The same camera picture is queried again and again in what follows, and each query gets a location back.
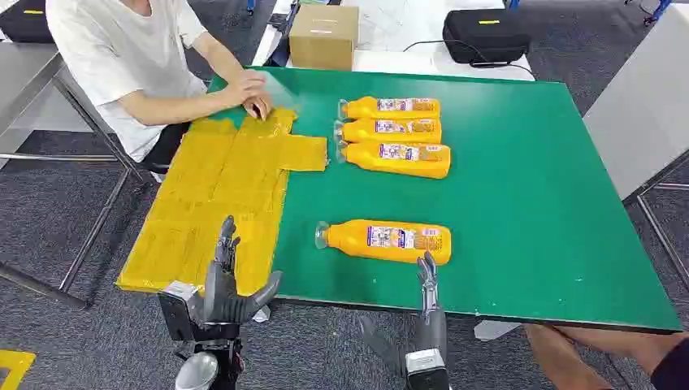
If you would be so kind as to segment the person's right hand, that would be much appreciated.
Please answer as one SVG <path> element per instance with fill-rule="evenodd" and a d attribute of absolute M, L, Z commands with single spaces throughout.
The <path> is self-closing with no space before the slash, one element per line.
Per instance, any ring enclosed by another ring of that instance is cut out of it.
<path fill-rule="evenodd" d="M 271 95 L 265 91 L 247 98 L 241 105 L 248 115 L 259 120 L 266 120 L 274 107 Z"/>

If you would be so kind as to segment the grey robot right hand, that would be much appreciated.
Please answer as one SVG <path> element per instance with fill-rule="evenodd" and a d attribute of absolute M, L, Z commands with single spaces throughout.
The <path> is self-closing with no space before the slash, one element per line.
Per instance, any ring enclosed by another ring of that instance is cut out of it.
<path fill-rule="evenodd" d="M 358 326 L 365 343 L 379 356 L 385 366 L 396 375 L 406 376 L 405 355 L 427 349 L 437 349 L 443 360 L 447 357 L 447 321 L 438 298 L 435 259 L 429 251 L 417 258 L 418 279 L 421 284 L 422 310 L 417 317 L 415 337 L 411 347 L 393 346 L 375 328 L 372 321 L 362 316 Z"/>

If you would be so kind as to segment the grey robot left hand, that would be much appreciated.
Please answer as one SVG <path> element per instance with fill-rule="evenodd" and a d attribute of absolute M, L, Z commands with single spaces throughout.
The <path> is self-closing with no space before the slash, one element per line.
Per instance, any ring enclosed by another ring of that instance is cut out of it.
<path fill-rule="evenodd" d="M 241 241 L 235 235 L 234 218 L 223 221 L 205 280 L 203 322 L 213 324 L 243 324 L 256 317 L 270 317 L 268 304 L 278 292 L 282 271 L 270 273 L 268 280 L 257 292 L 241 296 L 236 287 L 236 249 Z"/>

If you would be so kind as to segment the person's left hand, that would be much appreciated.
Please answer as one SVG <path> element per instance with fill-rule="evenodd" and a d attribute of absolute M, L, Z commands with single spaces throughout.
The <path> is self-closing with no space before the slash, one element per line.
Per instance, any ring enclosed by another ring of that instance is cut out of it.
<path fill-rule="evenodd" d="M 234 81 L 228 83 L 227 89 L 233 98 L 238 102 L 243 102 L 262 94 L 265 82 L 265 76 L 261 72 L 244 70 Z"/>

